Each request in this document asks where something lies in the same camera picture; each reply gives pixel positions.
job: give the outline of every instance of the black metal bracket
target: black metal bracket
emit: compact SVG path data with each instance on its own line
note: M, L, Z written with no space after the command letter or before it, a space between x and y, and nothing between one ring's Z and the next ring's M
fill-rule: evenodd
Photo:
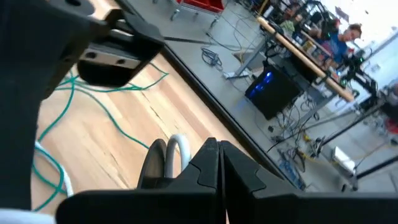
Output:
M164 38L156 26L120 9L111 11L105 21L109 33L91 42L77 68L90 85L121 87L163 49Z
M398 217L396 194L305 193L214 138L178 177L165 179L164 150L160 139L150 147L137 189L80 192L61 203L57 223L222 224L226 213L232 224L265 218L268 223L395 223Z

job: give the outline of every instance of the wire bundle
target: wire bundle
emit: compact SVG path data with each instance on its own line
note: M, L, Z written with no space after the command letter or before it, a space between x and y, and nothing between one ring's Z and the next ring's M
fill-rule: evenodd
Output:
M56 196L57 194L61 193L61 194L65 194L68 197L73 195L73 189L72 189L72 183L70 181L70 178L65 170L65 168L60 165L50 154L49 152L40 145L40 142L43 140L43 138L52 130L52 128L61 120L61 118L65 115L65 113L68 111L71 103L72 103L72 99L73 96L75 94L75 91L78 91L80 93L83 93L87 96L89 96L90 98L92 98L94 101L97 102L97 104L100 105L100 107L102 107L102 109L105 110L106 114L108 115L108 117L110 118L110 120L112 121L112 123L115 125L116 129L118 129L118 131L120 133L122 133L123 135L125 135L125 137L129 138L130 140L140 144L141 146L145 147L146 149L149 149L149 146L145 145L143 142L141 142L140 140L128 135L126 132L124 132L121 127L119 126L119 124L116 122L116 120L113 118L112 114L109 112L109 110L105 107L104 104L102 104L102 102L100 102L100 100L98 100L94 95L92 95L90 92L88 91L94 91L94 92L100 92L100 93L111 93L111 92L115 92L115 91L142 91L142 90L148 90L150 87L158 84L158 82L160 82L164 77L166 77L168 75L168 73L163 72L160 68L156 67L153 63L150 63L156 70L160 71L161 73L163 73L163 75L154 83L145 86L145 87L140 87L137 85L134 85L132 83L129 83L128 87L121 87L121 88L115 88L115 89L111 89L111 90L99 90L96 88L91 88L88 87L86 85L85 82L82 81L78 81L78 75L74 76L74 74L72 73L72 71L70 71L70 77L68 77L65 81L61 82L58 87L55 89L55 91L65 91L65 90L69 90L70 91L70 96L67 102L66 107L63 109L63 111L61 112L61 114L47 127L44 129L43 133L39 136L38 140L35 142L35 150L37 153L39 153L39 155L43 156L55 169L58 170L59 174L60 174L60 180L58 182L58 184L52 183L51 181L49 181L48 179L46 179L40 172L39 170L36 168L35 162L33 162L33 166L32 166L32 170L34 172L34 174L45 184L47 184L48 186L54 188L54 193L41 205L39 205L37 208L34 209L34 211L39 211L41 209L43 209L46 205L48 205ZM70 86L68 87L61 87L64 85L70 84Z

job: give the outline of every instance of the gray floor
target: gray floor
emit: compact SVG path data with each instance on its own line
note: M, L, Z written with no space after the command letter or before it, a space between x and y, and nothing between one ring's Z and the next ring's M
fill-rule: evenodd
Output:
M130 2L148 22L159 27L164 36L210 41L206 32L215 18L212 15L199 13L195 16L192 11L181 10L176 19L171 21L170 16L175 9L175 5L171 1L159 0L157 4L143 0L130 0ZM259 35L259 26L254 17L250 16L242 6L233 2L228 4L210 34L222 44L241 45L243 50L248 47L255 47L262 38ZM251 82L250 79L233 82L225 80L221 71L203 63L200 50L202 45L200 44L168 42L168 45L205 83L264 150L273 145L270 138L280 130L276 128L274 133L270 133L267 127L270 125L276 126L276 120L266 121L262 114L243 95L243 92ZM239 61L233 56L233 51L219 45L208 46L208 48L218 53L223 63L223 72L233 72L240 66ZM331 112L327 109L320 112L321 119L330 115ZM298 116L297 112L294 111L292 113L294 119L297 119ZM312 138L329 136L348 124L352 119L354 119L354 116L313 128L308 130L307 133ZM371 152L384 141L371 128L359 124L342 137L332 141L330 146L338 146L351 158L357 159ZM381 149L367 157L358 167L358 171L366 170L396 154L397 149ZM271 151L269 155L275 161L279 160L279 155L276 151ZM307 185L310 185L308 191L336 192L340 190L341 179L333 166L326 164L325 160L319 159L318 162L307 161L306 166L306 171L302 174L302 177ZM359 190L362 192L394 192L392 179L398 177L398 171L396 170L397 166L390 166L388 169L381 170L378 174L363 179L359 183Z

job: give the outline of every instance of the desk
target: desk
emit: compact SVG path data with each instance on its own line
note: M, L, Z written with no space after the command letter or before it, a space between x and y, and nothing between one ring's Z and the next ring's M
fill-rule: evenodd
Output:
M98 3L96 8L104 9L103 12L115 6L105 0ZM94 15L104 14L96 11ZM158 55L152 62L170 75L150 90L94 93L125 132L147 145L157 138L167 141L172 134L184 133L190 142L192 155L208 137L225 139L242 148L163 56ZM146 86L160 76L148 65L132 83ZM69 94L55 91L43 101L38 133L61 113ZM91 98L79 92L75 93L70 109L42 145L65 167L75 193L90 189L134 188L147 152L120 134L106 113ZM57 183L58 173L41 158L36 159L41 173ZM177 175L180 170L178 153L174 163L174 175ZM33 207L41 204L52 192L53 189L32 175ZM64 198L57 196L41 212L54 214Z
M262 18L258 17L257 21L260 23L263 28L265 28L266 31L271 33L272 35L275 34L275 29L272 28L268 22ZM302 60L302 62L308 66L313 72L320 78L325 78L326 73L316 65L308 56L305 55L305 52L303 52L302 49L299 47L295 46L292 44L286 37L280 34L275 34L276 40L278 40L282 45L284 45L289 51L291 51L294 55L296 55L299 59ZM234 76L238 77L240 74L246 69L246 67L249 65L249 63L254 59L254 57L264 48L268 47L267 45L267 40L263 40L255 49L254 52L249 56L249 58L237 69L235 72ZM346 101L351 102L354 100L354 96L351 92L348 90L343 89L342 87L339 86L332 78L326 78L325 80L326 84L328 85L329 89L333 91L333 94L323 100L320 103L317 103L316 107L309 111L307 114L305 114L299 121L298 123L293 124L293 126L296 126L298 124L303 123L307 119L311 118L319 109L324 107L327 103L329 103L336 95L340 95L342 98L344 98Z

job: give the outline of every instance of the metal rod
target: metal rod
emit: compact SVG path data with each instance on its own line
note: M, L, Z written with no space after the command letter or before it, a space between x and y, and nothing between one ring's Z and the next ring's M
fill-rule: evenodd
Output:
M261 43L253 50L252 54L243 62L243 64L235 71L234 76L238 77L248 67L248 65L256 58L257 54L267 46L268 39L265 38Z
M380 163L362 173L357 174L356 178L359 180L359 179L366 177L367 175L372 174L382 168L385 168L386 166L389 166L397 161L398 161L398 156L394 156L394 157L392 157L392 158L390 158L390 159L388 159L388 160L386 160L386 161L384 161L384 162L382 162L382 163Z
M367 111L364 115L362 115L360 118L358 118L357 120L355 120L354 122L352 122L351 124L349 124L347 127L343 128L342 130L338 131L336 134L333 134L330 138L326 139L322 146L328 144L329 142L331 142L332 140L336 139L338 136L342 135L344 132L346 132L347 130L351 129L353 126L357 125L359 122L363 121L365 118L367 118L368 116L372 115L374 112L376 112L377 110L379 110L382 106L383 103L379 103L377 106L375 106L374 108L372 108L371 110Z

